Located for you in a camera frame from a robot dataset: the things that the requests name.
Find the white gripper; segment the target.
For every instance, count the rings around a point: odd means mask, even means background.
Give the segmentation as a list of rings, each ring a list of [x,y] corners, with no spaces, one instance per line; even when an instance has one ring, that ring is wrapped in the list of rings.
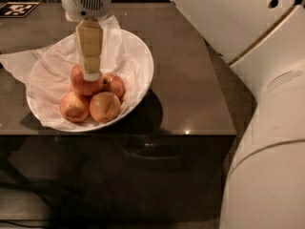
[[[100,75],[103,30],[95,20],[105,18],[112,0],[61,0],[66,18],[81,22],[76,26],[80,65],[86,81],[96,81]]]

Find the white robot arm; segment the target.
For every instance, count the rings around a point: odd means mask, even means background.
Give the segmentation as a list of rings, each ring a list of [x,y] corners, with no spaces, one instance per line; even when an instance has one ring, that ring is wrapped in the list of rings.
[[[227,174],[219,229],[305,229],[305,8],[170,0],[257,103]]]

